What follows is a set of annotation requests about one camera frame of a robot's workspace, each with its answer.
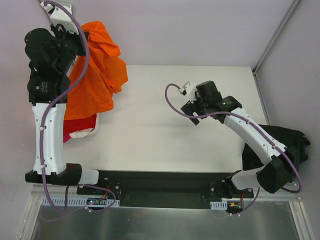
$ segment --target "white wall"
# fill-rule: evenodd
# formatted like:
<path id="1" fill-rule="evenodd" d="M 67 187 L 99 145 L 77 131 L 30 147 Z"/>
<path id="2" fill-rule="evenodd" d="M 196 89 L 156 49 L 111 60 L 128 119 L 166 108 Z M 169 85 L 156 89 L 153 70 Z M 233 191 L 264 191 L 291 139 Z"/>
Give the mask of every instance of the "white wall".
<path id="1" fill-rule="evenodd" d="M 320 239 L 320 1 L 303 0 L 258 73 L 273 125 L 293 128 L 311 141 L 300 169 L 303 203 Z"/>
<path id="2" fill-rule="evenodd" d="M 13 240 L 32 189 L 24 174 L 35 161 L 24 38 L 48 21 L 36 0 L 2 1 L 0 19 L 0 239 Z"/>
<path id="3" fill-rule="evenodd" d="M 255 67 L 293 0 L 65 0 L 131 65 Z"/>

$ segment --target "white tabletop surface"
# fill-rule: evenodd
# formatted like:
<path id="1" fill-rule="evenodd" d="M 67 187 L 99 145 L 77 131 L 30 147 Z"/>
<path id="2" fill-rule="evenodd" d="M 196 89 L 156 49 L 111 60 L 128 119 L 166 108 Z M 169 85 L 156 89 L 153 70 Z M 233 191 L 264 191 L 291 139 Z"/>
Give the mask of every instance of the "white tabletop surface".
<path id="1" fill-rule="evenodd" d="M 249 67 L 129 65 L 129 81 L 113 96 L 114 109 L 100 114 L 97 133 L 64 144 L 67 163 L 99 170 L 234 172 L 242 168 L 244 141 L 213 118 L 195 126 L 166 103 L 169 83 L 214 81 L 222 97 L 233 96 L 265 124 Z M 173 87 L 178 108 L 187 99 Z"/>

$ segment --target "white vent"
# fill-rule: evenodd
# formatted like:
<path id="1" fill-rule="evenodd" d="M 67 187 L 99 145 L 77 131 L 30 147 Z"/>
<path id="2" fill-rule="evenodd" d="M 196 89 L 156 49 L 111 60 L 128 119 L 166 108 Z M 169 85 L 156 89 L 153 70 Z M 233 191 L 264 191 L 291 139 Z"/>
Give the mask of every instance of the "white vent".
<path id="1" fill-rule="evenodd" d="M 58 207 L 63 207 L 65 205 L 65 197 L 63 196 L 54 196 L 54 197 L 51 197 L 52 199 L 52 202 L 55 206 L 58 206 Z M 100 201 L 99 205 L 87 205 L 87 200 L 90 199 L 90 198 L 87 198 L 87 197 L 68 197 L 68 206 L 69 207 L 91 207 L 91 208 L 94 208 L 94 207 L 106 207 L 106 206 L 109 206 L 110 204 L 113 203 L 113 199 L 106 199 L 106 200 L 102 200 Z M 42 200 L 42 205 L 43 206 L 49 206 L 49 202 L 47 200 L 46 197 L 43 198 Z M 116 200 L 114 205 L 112 205 L 111 207 L 120 207 L 120 201 L 119 200 Z"/>
<path id="2" fill-rule="evenodd" d="M 210 207 L 211 207 L 211 210 L 227 210 L 228 203 L 227 201 L 211 201 Z"/>

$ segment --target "black cloth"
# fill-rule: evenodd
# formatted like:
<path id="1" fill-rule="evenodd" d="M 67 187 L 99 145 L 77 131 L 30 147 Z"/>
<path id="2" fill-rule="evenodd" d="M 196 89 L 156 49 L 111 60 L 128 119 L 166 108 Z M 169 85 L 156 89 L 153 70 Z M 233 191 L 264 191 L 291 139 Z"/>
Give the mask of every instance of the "black cloth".
<path id="1" fill-rule="evenodd" d="M 260 125 L 268 134 L 288 148 L 294 146 L 300 150 L 300 163 L 308 159 L 305 147 L 310 145 L 309 140 L 301 131 L 292 130 L 280 126 Z M 263 164 L 257 154 L 245 144 L 242 152 L 242 169 L 251 170 L 262 167 Z"/>

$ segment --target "metal panel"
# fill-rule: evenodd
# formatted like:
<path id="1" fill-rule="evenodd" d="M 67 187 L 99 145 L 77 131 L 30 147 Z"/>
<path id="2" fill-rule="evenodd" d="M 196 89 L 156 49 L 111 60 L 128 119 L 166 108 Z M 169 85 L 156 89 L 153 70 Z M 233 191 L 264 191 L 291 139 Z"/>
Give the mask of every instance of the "metal panel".
<path id="1" fill-rule="evenodd" d="M 41 207 L 43 217 L 58 215 Z M 32 240 L 298 240 L 288 202 L 257 202 L 240 217 L 193 209 L 110 208 L 74 212 L 55 222 L 37 221 Z"/>

